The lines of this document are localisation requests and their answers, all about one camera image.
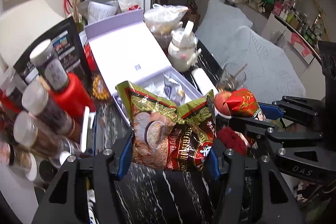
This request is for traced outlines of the dark red fluffy scrunchie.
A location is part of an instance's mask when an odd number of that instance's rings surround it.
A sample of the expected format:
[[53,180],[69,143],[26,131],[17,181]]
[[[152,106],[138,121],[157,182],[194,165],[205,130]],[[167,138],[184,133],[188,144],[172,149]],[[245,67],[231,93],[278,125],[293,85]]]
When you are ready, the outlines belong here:
[[217,138],[226,148],[233,149],[242,156],[247,155],[248,147],[241,136],[229,127],[223,127],[217,132]]

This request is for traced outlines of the red orange snack packet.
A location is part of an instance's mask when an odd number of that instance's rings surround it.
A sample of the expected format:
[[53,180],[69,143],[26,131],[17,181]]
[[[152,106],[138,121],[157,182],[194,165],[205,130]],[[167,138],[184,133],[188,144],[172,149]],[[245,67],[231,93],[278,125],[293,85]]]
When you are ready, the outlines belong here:
[[223,106],[224,114],[227,116],[247,117],[258,121],[266,120],[254,94],[246,88],[232,92]]

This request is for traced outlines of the brown green snack packet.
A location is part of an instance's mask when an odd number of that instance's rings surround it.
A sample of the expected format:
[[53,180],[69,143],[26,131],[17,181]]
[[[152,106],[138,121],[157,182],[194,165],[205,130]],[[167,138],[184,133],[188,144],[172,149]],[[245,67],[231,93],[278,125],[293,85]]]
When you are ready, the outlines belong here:
[[134,132],[133,162],[178,172],[203,169],[216,137],[212,91],[177,106],[129,81],[116,90]]

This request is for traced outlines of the silver foil snack packet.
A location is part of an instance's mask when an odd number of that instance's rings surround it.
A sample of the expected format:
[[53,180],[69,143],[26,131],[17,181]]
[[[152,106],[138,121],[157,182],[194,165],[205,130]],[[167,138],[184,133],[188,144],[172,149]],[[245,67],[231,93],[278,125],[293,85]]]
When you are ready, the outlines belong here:
[[174,102],[177,106],[181,106],[185,103],[185,91],[182,85],[173,79],[173,77],[163,74],[164,81],[164,93],[165,96]]

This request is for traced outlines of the leaf patterned chair front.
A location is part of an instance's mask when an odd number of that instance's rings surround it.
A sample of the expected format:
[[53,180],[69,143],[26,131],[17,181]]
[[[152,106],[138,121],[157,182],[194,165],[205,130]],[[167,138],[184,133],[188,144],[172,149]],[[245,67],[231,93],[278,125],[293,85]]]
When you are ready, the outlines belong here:
[[247,26],[233,34],[211,39],[207,49],[221,66],[246,64],[243,84],[259,102],[272,103],[283,96],[304,97],[306,90],[282,48]]

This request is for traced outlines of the leaf patterned chair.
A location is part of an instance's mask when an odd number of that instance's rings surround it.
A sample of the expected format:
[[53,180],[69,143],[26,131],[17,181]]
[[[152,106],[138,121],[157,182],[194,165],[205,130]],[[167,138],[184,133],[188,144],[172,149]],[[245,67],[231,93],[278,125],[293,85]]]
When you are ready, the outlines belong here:
[[220,0],[210,0],[205,17],[195,34],[203,44],[223,42],[241,26],[251,28],[253,23],[239,8],[226,5]]
[[282,48],[247,26],[233,34],[211,39],[207,49],[221,66],[246,64],[243,84],[259,102],[272,103],[283,96],[304,97],[306,90]]

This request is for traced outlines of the blue white medicine box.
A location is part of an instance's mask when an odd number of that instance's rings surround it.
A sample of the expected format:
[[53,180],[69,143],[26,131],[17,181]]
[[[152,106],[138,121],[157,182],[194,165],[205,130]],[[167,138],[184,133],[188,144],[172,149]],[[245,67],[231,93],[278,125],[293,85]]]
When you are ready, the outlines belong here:
[[90,112],[88,106],[84,109],[80,137],[80,150],[82,153],[94,156],[96,154],[96,112]]

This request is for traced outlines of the glass mug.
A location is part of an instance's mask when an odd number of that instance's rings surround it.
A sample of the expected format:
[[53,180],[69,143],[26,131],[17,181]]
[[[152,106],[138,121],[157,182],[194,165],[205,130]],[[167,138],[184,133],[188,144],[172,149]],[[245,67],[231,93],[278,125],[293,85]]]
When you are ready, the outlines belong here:
[[224,65],[223,71],[217,83],[217,90],[219,92],[228,91],[233,92],[243,87],[247,79],[245,69],[247,63],[227,63]]

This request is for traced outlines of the red apple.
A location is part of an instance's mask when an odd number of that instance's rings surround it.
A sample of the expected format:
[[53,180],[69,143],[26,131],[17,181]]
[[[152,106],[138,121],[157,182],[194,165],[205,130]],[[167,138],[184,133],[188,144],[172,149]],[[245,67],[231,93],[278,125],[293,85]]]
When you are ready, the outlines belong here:
[[214,103],[218,112],[226,116],[232,115],[233,106],[230,100],[231,96],[232,93],[228,91],[220,92],[215,96]]

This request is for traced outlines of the white cabinet counter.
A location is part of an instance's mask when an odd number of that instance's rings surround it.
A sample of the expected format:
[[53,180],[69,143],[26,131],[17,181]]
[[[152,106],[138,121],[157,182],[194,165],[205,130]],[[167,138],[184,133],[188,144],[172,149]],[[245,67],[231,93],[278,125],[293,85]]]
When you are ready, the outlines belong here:
[[261,36],[284,50],[303,84],[325,83],[321,65],[313,55],[313,50],[282,18],[270,14]]

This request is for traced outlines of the red plastic canister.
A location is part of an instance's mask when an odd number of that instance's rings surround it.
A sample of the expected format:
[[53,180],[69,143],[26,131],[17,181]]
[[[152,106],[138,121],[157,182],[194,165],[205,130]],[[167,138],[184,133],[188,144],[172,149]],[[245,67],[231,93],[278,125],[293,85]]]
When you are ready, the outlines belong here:
[[61,92],[50,91],[50,95],[70,117],[81,123],[86,107],[90,112],[96,111],[96,105],[82,82],[74,73],[68,73],[69,84]]

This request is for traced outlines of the leaf patterned chair rear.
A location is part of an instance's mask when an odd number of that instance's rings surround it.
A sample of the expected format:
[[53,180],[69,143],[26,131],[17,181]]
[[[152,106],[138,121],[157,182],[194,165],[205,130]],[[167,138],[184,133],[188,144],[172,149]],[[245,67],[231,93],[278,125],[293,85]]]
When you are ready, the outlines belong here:
[[195,34],[203,44],[223,42],[241,26],[251,28],[253,23],[239,8],[226,5],[220,0],[210,0],[205,17]]

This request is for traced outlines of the dark lidded jar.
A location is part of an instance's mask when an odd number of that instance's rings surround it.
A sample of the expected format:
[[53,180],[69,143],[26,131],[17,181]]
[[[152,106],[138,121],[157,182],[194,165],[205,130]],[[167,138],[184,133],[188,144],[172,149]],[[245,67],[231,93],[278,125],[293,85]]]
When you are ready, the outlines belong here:
[[68,75],[50,39],[40,42],[31,51],[29,58],[54,92],[60,92],[67,87]]

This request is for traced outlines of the grey foil bag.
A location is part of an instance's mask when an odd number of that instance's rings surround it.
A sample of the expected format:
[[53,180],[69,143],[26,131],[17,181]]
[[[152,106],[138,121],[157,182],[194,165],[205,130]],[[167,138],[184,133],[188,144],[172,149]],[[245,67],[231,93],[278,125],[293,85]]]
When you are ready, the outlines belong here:
[[118,0],[85,0],[77,5],[88,24],[93,24],[121,13]]

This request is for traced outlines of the woven straw fan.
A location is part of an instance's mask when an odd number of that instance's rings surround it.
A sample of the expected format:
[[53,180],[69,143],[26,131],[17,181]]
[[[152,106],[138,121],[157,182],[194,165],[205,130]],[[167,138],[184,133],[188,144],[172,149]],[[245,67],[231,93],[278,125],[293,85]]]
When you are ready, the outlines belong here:
[[81,0],[72,0],[72,7],[73,7],[72,16],[77,26],[81,24],[81,15],[78,10],[78,5],[80,4],[80,2]]

